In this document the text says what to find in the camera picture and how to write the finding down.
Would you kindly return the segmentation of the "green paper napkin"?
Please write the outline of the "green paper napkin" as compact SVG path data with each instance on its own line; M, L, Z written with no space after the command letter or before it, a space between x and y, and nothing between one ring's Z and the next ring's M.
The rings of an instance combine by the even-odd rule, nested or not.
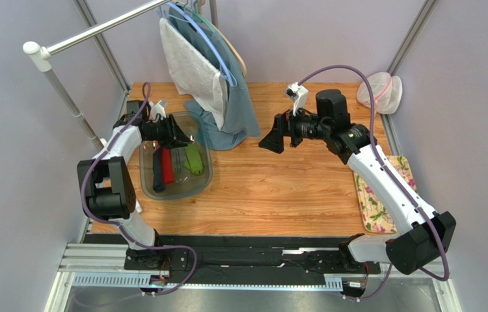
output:
M203 173L204 166L199 149L196 144L190 144L185 147L186 161L184 167L188 169L193 175L200 176Z

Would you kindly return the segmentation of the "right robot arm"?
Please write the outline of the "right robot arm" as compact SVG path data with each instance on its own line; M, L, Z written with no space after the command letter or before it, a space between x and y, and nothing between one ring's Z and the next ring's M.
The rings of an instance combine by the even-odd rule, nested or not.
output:
M370 130L351 122L346 97L337 89L316 94L316 112L305 109L308 90L294 83L285 95L293 108L274 117L273 127L261 148L282 153L284 139L297 147L303 139L322 140L327 149L364 182L390 214L396 227L393 235L354 235L339 244L346 261L390 263L402 274L426 271L426 265L441 259L444 276L449 275L445 259L456 227L449 213L438 213L399 175Z

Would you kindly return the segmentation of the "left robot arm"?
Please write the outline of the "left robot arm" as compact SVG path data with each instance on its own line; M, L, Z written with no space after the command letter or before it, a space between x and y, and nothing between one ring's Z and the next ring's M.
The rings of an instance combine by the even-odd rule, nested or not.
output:
M127 166L144 141L172 149L186 147L194 138L182 131L173 115L165 114L162 104L129 101L112 137L93 159L79 162L77 174L84 214L113 226L128 243L125 268L158 270L168 264L167 248L137 210L140 205Z

